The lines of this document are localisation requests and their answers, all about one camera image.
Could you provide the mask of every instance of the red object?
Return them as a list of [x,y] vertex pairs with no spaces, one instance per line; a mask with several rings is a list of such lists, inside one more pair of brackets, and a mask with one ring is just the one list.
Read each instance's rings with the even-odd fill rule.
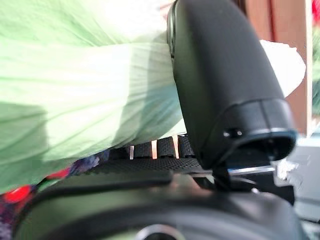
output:
[[46,178],[47,179],[62,179],[62,178],[65,178],[66,176],[68,176],[69,170],[70,170],[70,168],[68,167],[68,168],[63,169],[61,171],[58,171],[56,173],[50,174]]
[[315,24],[318,24],[320,20],[320,1],[319,0],[312,1],[312,15],[313,15],[313,22]]
[[25,199],[31,192],[31,186],[26,185],[15,190],[8,191],[3,195],[3,199],[8,204],[15,204]]

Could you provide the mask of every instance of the black rubber grip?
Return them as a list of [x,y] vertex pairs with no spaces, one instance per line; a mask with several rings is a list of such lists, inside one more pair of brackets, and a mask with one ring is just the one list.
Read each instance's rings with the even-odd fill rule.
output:
[[187,159],[195,157],[187,135],[178,136],[178,150],[180,158]]
[[130,147],[121,147],[111,149],[109,153],[109,160],[117,160],[117,159],[130,159]]
[[176,157],[174,140],[172,137],[163,138],[156,141],[156,154],[158,158]]
[[151,142],[146,142],[134,146],[133,159],[152,159]]

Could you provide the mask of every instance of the light green fabric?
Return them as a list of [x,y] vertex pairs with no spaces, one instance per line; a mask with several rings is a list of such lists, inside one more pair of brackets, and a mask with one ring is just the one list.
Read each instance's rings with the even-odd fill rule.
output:
[[155,1],[1,1],[0,192],[185,131]]

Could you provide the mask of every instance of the green cloth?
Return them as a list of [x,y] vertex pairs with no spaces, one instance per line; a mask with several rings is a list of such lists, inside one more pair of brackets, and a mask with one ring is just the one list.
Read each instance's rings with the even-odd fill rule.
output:
[[185,133],[155,6],[1,2],[0,192],[104,149]]

